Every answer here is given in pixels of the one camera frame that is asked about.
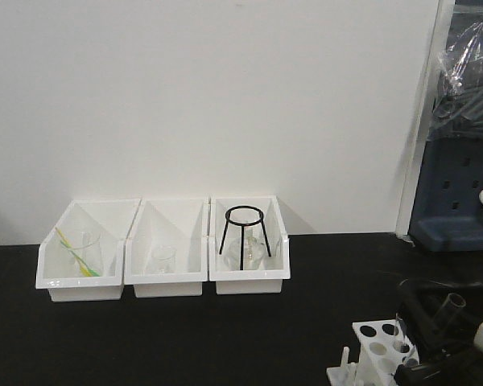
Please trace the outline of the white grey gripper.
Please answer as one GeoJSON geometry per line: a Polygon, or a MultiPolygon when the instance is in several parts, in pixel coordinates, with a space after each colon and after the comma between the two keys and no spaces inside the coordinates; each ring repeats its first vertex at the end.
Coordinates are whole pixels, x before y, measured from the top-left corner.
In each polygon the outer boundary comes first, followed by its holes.
{"type": "Polygon", "coordinates": [[[444,350],[446,358],[413,367],[399,365],[394,374],[397,385],[483,385],[483,352],[474,343],[478,327],[455,317],[449,328],[436,334],[432,318],[446,296],[448,285],[400,285],[399,314],[421,354],[444,350]]]}

